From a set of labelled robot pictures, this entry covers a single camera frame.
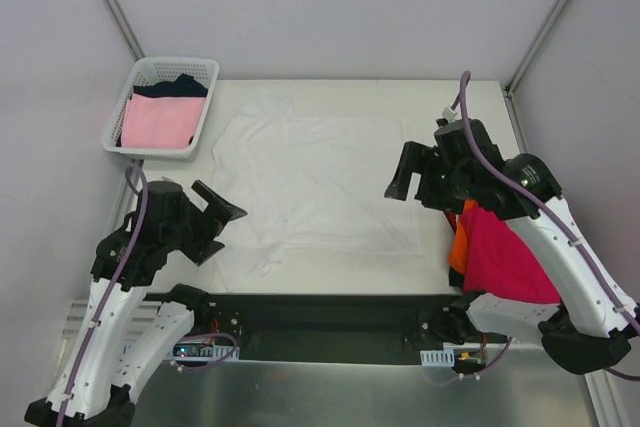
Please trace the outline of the red t shirt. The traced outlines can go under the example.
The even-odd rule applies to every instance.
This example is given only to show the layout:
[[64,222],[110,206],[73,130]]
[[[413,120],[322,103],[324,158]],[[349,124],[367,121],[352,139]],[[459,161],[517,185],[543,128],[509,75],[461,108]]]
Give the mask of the red t shirt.
[[449,212],[445,212],[444,215],[449,226],[452,229],[452,232],[456,234],[459,228],[459,216],[455,213],[449,213]]

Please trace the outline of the white t shirt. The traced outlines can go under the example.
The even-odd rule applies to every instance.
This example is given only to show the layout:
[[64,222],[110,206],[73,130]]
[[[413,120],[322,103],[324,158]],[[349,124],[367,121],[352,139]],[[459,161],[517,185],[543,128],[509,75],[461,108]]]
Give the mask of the white t shirt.
[[212,148],[212,187],[245,212],[215,257],[224,287],[304,251],[315,279],[361,272],[366,292],[419,292],[417,214],[384,196],[407,134],[402,119],[302,115],[290,98],[248,97]]

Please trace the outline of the magenta t shirt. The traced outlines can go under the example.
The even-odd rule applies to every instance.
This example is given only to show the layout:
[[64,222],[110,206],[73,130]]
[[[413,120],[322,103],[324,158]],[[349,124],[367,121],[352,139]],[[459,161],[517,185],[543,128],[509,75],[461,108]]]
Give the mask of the magenta t shirt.
[[505,222],[479,206],[479,252],[464,290],[534,304],[558,304],[561,296],[543,268]]

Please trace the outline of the white plastic laundry basket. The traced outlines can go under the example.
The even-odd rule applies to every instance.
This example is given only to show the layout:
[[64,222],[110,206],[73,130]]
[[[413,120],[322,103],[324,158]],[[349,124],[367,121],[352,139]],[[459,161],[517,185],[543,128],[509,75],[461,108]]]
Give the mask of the white plastic laundry basket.
[[155,56],[134,63],[102,136],[102,147],[132,159],[186,161],[196,150],[219,64]]

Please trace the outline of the black t shirt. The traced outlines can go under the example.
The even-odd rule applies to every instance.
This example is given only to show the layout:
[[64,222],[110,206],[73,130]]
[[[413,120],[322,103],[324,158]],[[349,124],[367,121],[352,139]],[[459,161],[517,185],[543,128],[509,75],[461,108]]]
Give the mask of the black t shirt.
[[453,267],[449,268],[448,281],[451,287],[458,289],[459,291],[463,291],[465,280],[466,280],[465,273],[461,273]]

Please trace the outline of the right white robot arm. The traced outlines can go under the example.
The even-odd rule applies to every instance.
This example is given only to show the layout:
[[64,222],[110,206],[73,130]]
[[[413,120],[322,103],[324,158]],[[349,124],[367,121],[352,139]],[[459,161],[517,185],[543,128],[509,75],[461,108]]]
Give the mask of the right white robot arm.
[[505,222],[540,263],[557,303],[511,300],[485,288],[458,297],[428,322],[444,341],[462,344],[483,332],[540,345],[564,370],[583,375],[616,366],[631,350],[638,304],[607,273],[570,212],[561,187],[538,157],[503,159],[483,125],[441,122],[435,146],[405,142],[384,195],[404,201],[413,175],[424,207],[460,214],[467,200]]

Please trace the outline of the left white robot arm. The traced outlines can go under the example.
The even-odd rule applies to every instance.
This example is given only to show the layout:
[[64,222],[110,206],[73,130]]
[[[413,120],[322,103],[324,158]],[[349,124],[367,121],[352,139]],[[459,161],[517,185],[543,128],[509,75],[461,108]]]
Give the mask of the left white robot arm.
[[129,324],[169,255],[180,252],[202,265],[223,248],[217,238],[227,224],[247,214],[201,181],[191,188],[205,208],[173,181],[141,183],[135,209],[96,248],[77,339],[51,391],[28,405],[25,422],[128,426],[144,386],[177,344],[211,347],[222,339],[222,361],[238,350],[237,334],[222,331],[208,292],[185,284],[164,296],[152,324],[125,345]]

